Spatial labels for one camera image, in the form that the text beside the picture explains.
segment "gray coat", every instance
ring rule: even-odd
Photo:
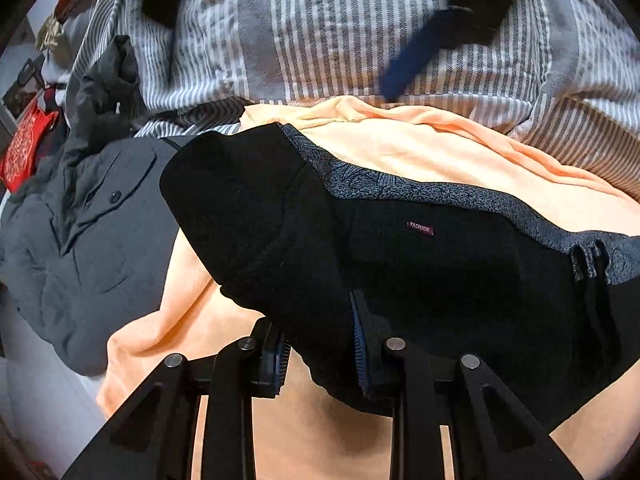
[[[158,309],[178,230],[158,181],[188,138],[130,138],[139,105],[135,56],[121,36],[84,77],[64,147],[2,215],[0,279],[79,374],[104,372],[107,339]]]

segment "black mount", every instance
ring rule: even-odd
[[[581,480],[568,458],[504,383],[472,354],[455,361],[388,338],[378,347],[394,400],[391,480],[445,480],[440,426],[448,426],[456,480]],[[255,480],[252,397],[275,397],[289,346],[266,319],[251,336],[194,361],[160,363],[63,480],[187,480],[200,397],[209,396],[202,480]]]

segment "orange fabric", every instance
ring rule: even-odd
[[[241,122],[248,128],[273,120],[292,123],[338,158],[374,170],[485,187],[493,187],[501,176],[506,182],[497,184],[526,197],[527,203],[545,192],[536,209],[565,229],[589,225],[640,232],[640,205],[627,195],[596,176],[561,166],[538,150],[500,134],[496,137],[454,114],[428,107],[377,110],[356,99],[337,98],[313,108],[255,105],[247,108]],[[589,206],[590,213],[609,208],[612,218],[587,214]],[[180,352],[195,359],[216,353],[249,334],[259,316],[220,294],[178,232],[160,310],[110,338],[109,367],[98,395],[103,412],[113,414],[165,355]],[[640,365],[553,432],[586,480],[611,468],[638,434],[640,406],[634,401],[637,396],[630,394],[638,388]],[[254,400],[258,478],[386,479],[390,430],[390,420],[355,412],[329,397],[312,383],[308,368],[292,352],[282,394],[275,400]],[[199,433],[196,455],[201,451]],[[194,478],[199,478],[198,463],[194,460]]]
[[[45,113],[34,98],[27,106],[6,153],[0,160],[0,178],[11,193],[34,173],[38,142],[56,122],[58,112]]]
[[[242,129],[290,123],[337,158],[419,182],[457,182],[510,193],[559,227],[640,234],[640,204],[588,171],[452,112],[383,110],[342,96],[311,108],[252,105]]]

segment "pile of clothes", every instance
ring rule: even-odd
[[[34,143],[0,230],[31,327],[75,372],[106,372],[109,416],[165,355],[213,354],[265,314],[295,352],[284,400],[255,410],[258,469],[382,478],[388,419],[353,359],[361,290],[429,353],[477,353],[602,475],[640,429],[629,406],[606,443],[574,431],[639,372],[640,43],[613,3],[516,0],[492,44],[441,51],[390,105],[379,59],[447,0],[370,0],[390,10],[357,40],[298,22],[348,22],[356,0],[208,1],[183,0],[175,30],[143,0],[74,7],[69,59],[45,35],[64,131]]]

